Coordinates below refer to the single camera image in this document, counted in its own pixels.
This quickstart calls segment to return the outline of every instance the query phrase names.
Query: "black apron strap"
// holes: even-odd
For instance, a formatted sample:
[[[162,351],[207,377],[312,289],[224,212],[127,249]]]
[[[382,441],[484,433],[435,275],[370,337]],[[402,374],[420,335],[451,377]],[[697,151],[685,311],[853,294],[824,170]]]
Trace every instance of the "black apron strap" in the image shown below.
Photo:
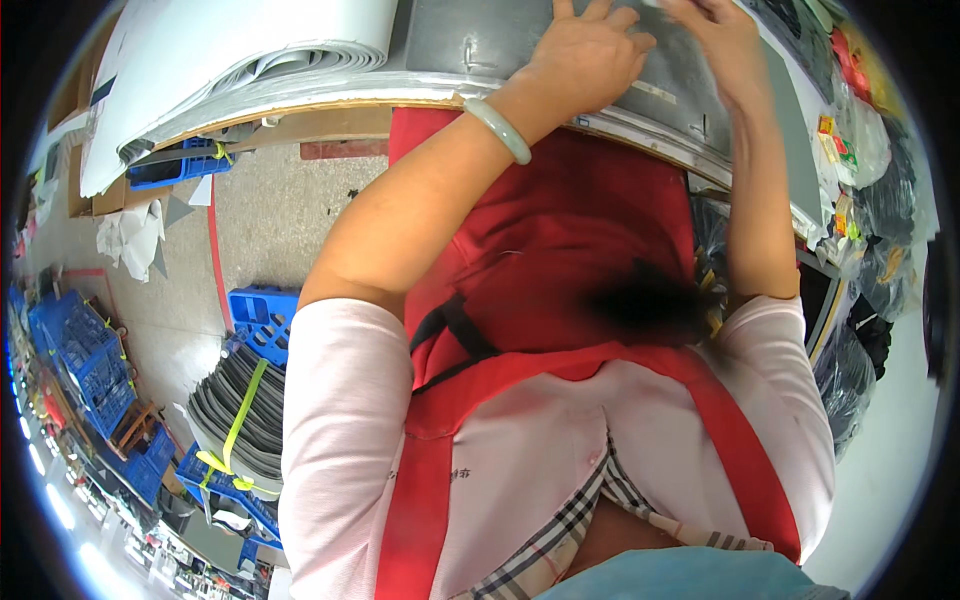
[[[467,351],[469,358],[443,372],[437,373],[428,382],[414,390],[414,395],[421,394],[480,361],[501,353],[496,346],[484,337],[480,329],[468,316],[464,310],[465,301],[463,296],[454,294],[449,300],[427,313],[417,326],[413,340],[410,341],[410,352],[413,353],[423,342],[440,335],[444,329],[448,329],[460,346]]]

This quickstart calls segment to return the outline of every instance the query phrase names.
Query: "red apron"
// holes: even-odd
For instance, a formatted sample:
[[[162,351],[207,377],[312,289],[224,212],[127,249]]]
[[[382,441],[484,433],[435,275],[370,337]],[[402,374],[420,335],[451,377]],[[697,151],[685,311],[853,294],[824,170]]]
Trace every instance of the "red apron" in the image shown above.
[[[390,162],[459,115],[398,108]],[[593,376],[628,360],[683,383],[730,480],[750,535],[791,561],[800,538],[751,425],[700,356],[638,346],[586,314],[571,291],[628,276],[636,257],[693,279],[683,171],[626,146],[559,130],[513,165],[407,295],[414,392],[387,515],[376,598],[426,598],[446,536],[453,437],[481,403],[543,372]]]

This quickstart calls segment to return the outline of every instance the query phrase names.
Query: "stack of gray sheets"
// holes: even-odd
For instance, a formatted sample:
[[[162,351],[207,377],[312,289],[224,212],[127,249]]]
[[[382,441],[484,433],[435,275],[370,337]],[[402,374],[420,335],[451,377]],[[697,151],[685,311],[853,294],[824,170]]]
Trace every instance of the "stack of gray sheets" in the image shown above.
[[[247,346],[241,346],[220,361],[187,402],[187,421],[197,444],[224,458],[224,441],[250,386],[253,370],[260,358]],[[256,388],[250,411],[230,452],[230,468],[238,475],[251,477],[257,489],[251,493],[276,500],[283,488],[280,476],[280,451],[283,448],[283,372],[268,364]]]

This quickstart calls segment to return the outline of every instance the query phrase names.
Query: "sleeve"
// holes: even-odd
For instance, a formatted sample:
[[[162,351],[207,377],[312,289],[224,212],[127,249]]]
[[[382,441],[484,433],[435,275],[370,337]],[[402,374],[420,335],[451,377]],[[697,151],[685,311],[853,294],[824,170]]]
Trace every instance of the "sleeve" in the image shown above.
[[[295,598],[373,598],[413,366],[403,325],[360,300],[290,328],[279,527]]]
[[[804,347],[800,299],[758,297],[733,313],[717,335],[721,352],[758,384],[738,397],[790,501],[805,561],[820,543],[833,507],[833,436]]]

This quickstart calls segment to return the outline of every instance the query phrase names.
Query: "woman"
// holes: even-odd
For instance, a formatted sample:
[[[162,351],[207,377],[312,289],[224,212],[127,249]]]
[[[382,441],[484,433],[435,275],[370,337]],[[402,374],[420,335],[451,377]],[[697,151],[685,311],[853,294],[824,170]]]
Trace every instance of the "woman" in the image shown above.
[[[530,63],[485,106],[395,111],[392,166],[303,287],[280,498],[295,596],[525,598],[591,573],[609,591],[636,557],[676,556],[703,581],[739,572],[734,555],[803,577],[790,563],[826,528],[833,445],[766,64],[730,0],[661,2],[731,113],[742,306],[696,350],[585,310],[637,264],[690,285],[692,232],[683,171],[554,131],[620,96],[656,43],[611,0],[579,17],[554,0]]]

